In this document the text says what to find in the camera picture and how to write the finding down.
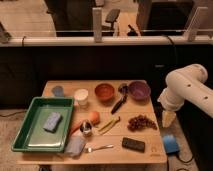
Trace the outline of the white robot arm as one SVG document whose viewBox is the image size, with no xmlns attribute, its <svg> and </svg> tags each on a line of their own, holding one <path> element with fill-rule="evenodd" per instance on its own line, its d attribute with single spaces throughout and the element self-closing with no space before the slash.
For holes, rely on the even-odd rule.
<svg viewBox="0 0 213 171">
<path fill-rule="evenodd" d="M 162 126 L 169 127 L 176 112 L 189 101 L 213 118 L 213 89 L 205 85 L 208 72 L 201 64 L 191 64 L 169 72 L 166 88 L 157 101 L 162 105 Z"/>
</svg>

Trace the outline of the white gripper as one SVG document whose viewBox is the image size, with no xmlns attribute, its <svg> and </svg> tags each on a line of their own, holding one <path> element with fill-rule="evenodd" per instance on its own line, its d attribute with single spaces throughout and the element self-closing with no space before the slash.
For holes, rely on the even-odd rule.
<svg viewBox="0 0 213 171">
<path fill-rule="evenodd" d="M 162 126 L 167 128 L 176 118 L 176 113 L 173 111 L 178 111 L 182 107 L 182 98 L 172 92 L 169 88 L 165 88 L 157 101 L 160 102 L 165 109 L 162 112 Z"/>
</svg>

